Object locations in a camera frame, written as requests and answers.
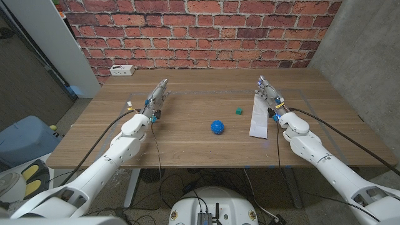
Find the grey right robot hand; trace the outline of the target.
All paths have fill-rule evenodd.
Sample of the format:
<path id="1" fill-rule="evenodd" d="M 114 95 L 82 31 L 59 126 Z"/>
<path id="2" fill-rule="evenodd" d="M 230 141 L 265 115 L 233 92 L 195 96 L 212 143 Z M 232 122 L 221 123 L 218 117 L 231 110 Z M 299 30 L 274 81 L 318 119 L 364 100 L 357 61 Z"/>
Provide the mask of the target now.
<path id="1" fill-rule="evenodd" d="M 255 90 L 255 93 L 266 102 L 269 118 L 278 122 L 281 116 L 289 112 L 289 109 L 285 106 L 284 98 L 264 76 L 259 77 L 257 86 L 258 89 Z"/>

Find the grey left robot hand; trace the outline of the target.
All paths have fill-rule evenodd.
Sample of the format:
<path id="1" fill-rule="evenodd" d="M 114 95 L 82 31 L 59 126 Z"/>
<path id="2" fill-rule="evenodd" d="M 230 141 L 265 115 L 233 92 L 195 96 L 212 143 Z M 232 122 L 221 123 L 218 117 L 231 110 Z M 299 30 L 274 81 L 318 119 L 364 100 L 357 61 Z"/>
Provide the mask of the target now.
<path id="1" fill-rule="evenodd" d="M 168 79 L 163 79 L 154 91 L 148 94 L 144 108 L 141 110 L 141 114 L 147 116 L 152 123 L 160 119 L 163 102 L 171 93 L 171 91 L 166 92 L 167 83 Z"/>

